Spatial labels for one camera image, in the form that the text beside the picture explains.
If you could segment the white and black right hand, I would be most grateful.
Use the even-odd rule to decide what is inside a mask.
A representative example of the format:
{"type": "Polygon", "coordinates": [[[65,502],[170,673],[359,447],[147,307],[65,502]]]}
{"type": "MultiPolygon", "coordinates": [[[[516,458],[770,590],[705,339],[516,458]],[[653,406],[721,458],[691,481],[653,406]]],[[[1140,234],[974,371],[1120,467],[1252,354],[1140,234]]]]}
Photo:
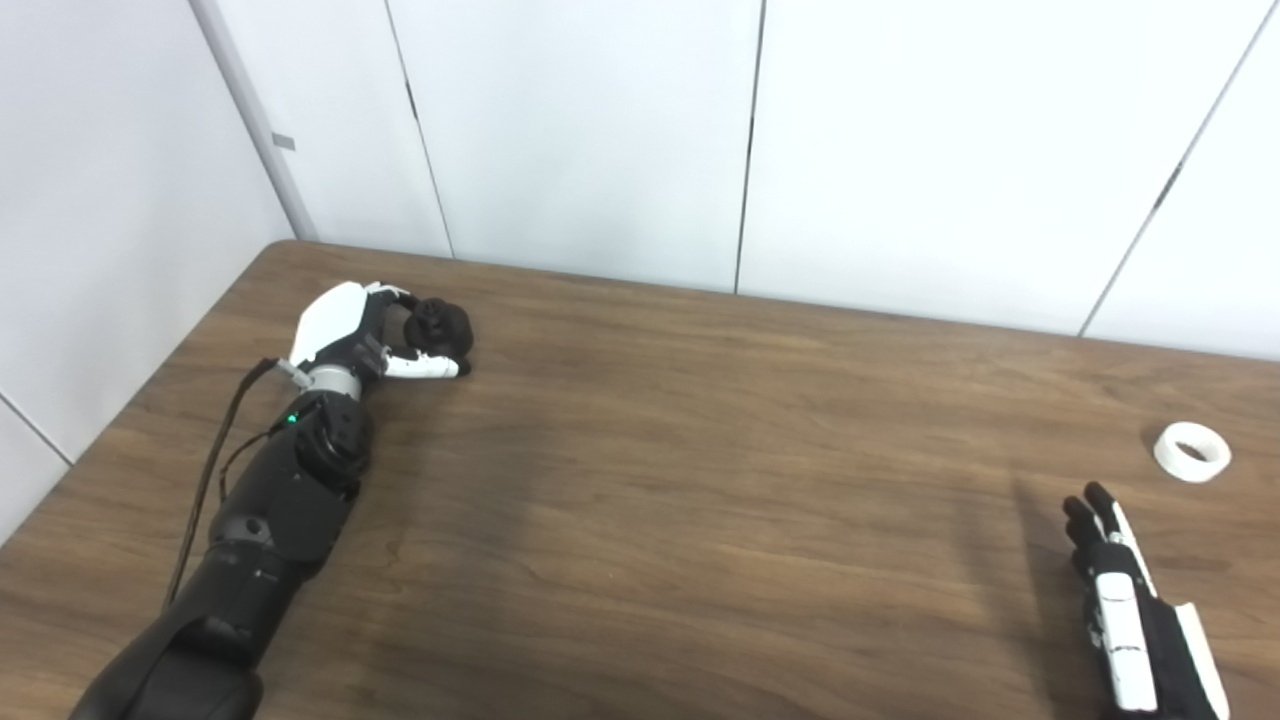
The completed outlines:
{"type": "Polygon", "coordinates": [[[1098,482],[1062,501],[1085,630],[1106,691],[1102,719],[1229,719],[1201,615],[1157,592],[1123,506],[1098,482]]]}

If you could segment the white and black left hand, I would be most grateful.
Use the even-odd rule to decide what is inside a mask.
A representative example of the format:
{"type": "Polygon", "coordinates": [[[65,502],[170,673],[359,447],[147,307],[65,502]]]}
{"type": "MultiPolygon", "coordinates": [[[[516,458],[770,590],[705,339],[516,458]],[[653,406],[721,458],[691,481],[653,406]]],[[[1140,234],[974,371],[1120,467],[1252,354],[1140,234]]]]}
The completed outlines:
{"type": "Polygon", "coordinates": [[[378,380],[466,377],[474,332],[466,311],[398,286],[343,282],[300,316],[279,368],[305,391],[356,397],[378,380]]]}

